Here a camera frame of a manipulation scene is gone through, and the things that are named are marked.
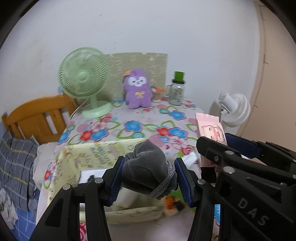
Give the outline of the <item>green tissue pack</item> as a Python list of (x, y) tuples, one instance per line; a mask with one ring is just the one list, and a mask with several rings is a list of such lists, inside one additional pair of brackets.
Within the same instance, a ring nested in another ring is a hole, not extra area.
[(182, 210), (191, 210), (195, 213), (196, 208), (190, 208), (182, 197), (180, 189), (173, 190), (168, 196), (164, 197), (164, 214), (165, 216), (174, 216)]

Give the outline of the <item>yellow cartoon storage box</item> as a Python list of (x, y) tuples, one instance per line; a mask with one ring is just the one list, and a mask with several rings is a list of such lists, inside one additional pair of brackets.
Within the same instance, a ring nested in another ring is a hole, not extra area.
[[(119, 156), (132, 152), (135, 145), (143, 138), (119, 141), (104, 141), (76, 145), (66, 145), (48, 166), (50, 175), (44, 177), (44, 187), (48, 190), (47, 204), (50, 204), (58, 191), (65, 184), (76, 187), (82, 178), (82, 171), (105, 171), (112, 168)], [(165, 201), (151, 199), (137, 194), (133, 203), (120, 206), (118, 203), (105, 208), (108, 224), (124, 224), (151, 221), (164, 215)]]

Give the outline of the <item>floral tablecloth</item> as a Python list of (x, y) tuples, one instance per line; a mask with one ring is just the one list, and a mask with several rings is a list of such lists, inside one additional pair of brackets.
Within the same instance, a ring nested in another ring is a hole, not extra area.
[[(184, 158), (192, 151), (197, 152), (198, 138), (195, 114), (200, 109), (191, 101), (185, 101), (181, 106), (170, 105), (167, 101), (153, 103), (148, 108), (129, 109), (122, 100), (112, 104), (112, 111), (100, 118), (85, 118), (81, 113), (75, 113), (67, 124), (48, 166), (55, 156), (66, 145), (76, 145), (104, 141), (119, 141), (143, 138), (157, 145), (165, 154), (166, 159), (173, 162)], [(101, 172), (82, 171), (82, 178)], [(47, 204), (48, 190), (41, 188), (37, 218), (41, 218)], [(126, 188), (121, 188), (117, 200), (120, 206), (133, 203), (139, 194)], [(108, 224), (113, 240), (187, 240), (194, 213), (182, 210), (174, 216), (165, 214), (156, 220)]]

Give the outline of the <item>purple plush toy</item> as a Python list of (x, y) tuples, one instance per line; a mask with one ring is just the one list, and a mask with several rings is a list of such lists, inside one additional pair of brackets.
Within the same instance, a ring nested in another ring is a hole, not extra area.
[(128, 70), (124, 74), (123, 88), (129, 109), (151, 107), (152, 92), (149, 78), (143, 69)]

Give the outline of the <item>white standing fan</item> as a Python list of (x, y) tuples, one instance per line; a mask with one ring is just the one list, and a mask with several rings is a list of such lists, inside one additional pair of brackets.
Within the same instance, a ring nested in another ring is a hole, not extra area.
[(241, 93), (230, 95), (222, 91), (217, 99), (221, 106), (220, 120), (222, 125), (236, 128), (244, 124), (249, 118), (251, 105), (249, 100)]

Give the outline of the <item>glass jar green lid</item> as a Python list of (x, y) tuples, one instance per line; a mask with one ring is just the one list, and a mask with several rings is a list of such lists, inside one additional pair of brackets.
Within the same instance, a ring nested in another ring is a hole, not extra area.
[(175, 71), (171, 84), (166, 87), (166, 97), (168, 102), (174, 106), (181, 106), (184, 100), (184, 72)]

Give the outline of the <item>beige door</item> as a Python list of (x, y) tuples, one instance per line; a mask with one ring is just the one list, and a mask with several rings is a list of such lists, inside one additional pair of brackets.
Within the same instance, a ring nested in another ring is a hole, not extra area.
[(295, 150), (295, 42), (280, 19), (254, 1), (260, 51), (251, 114), (238, 130), (249, 140)]

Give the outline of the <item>white blanket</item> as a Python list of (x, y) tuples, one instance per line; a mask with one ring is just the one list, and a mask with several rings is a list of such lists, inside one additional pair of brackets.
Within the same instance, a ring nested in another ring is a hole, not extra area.
[(49, 142), (38, 146), (37, 156), (33, 164), (33, 181), (41, 190), (47, 167), (55, 152), (57, 142)]

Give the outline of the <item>wooden bed headboard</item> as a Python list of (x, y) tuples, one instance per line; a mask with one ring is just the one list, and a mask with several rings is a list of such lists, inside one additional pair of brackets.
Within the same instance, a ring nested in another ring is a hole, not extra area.
[(57, 142), (66, 128), (62, 109), (74, 113), (74, 99), (66, 94), (43, 97), (26, 102), (1, 119), (5, 129), (13, 137), (29, 139), (35, 137), (38, 143)]

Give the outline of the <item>green desk fan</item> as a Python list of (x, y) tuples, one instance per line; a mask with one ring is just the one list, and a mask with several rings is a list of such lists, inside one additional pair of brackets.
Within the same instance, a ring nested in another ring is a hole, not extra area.
[(58, 70), (59, 84), (63, 92), (75, 99), (89, 100), (82, 111), (85, 118), (99, 118), (112, 110), (107, 100), (98, 100), (97, 94), (108, 80), (108, 64), (98, 49), (81, 47), (69, 53)]

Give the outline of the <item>white towel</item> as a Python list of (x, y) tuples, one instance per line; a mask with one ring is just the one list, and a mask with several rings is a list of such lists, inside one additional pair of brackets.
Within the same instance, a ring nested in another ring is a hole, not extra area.
[(188, 170), (195, 172), (201, 179), (201, 156), (198, 152), (192, 151), (189, 155), (184, 156), (183, 161)]

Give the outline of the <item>white crumpled cloth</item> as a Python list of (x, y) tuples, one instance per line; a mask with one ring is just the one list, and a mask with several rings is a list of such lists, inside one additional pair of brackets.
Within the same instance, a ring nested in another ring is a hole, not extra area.
[(14, 203), (10, 199), (7, 192), (2, 188), (0, 191), (0, 205), (1, 205), (1, 216), (10, 229), (14, 229), (15, 223), (18, 221), (16, 208)]

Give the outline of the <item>cotton swab jar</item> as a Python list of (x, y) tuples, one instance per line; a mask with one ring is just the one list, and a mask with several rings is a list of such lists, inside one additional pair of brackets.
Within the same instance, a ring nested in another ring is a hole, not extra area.
[(163, 88), (157, 88), (152, 86), (151, 87), (152, 92), (152, 102), (160, 102), (163, 95), (166, 94), (166, 90)]

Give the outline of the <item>pink tissue pack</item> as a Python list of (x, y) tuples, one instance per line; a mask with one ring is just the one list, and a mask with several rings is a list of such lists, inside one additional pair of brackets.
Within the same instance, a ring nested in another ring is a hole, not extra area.
[[(196, 113), (196, 124), (198, 138), (208, 138), (218, 144), (227, 145), (224, 129), (217, 116)], [(209, 152), (207, 156), (201, 151), (198, 152), (201, 155), (201, 177), (210, 183), (215, 183), (219, 174), (221, 157), (215, 150)]]

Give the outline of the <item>blue bed sheet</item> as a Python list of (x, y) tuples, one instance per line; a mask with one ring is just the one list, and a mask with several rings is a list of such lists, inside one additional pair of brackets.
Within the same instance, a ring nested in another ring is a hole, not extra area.
[(34, 199), (30, 200), (34, 204), (33, 211), (28, 212), (19, 209), (14, 204), (18, 220), (15, 222), (14, 229), (11, 230), (16, 240), (29, 240), (36, 227), (37, 207), (40, 196), (40, 190), (36, 191)]

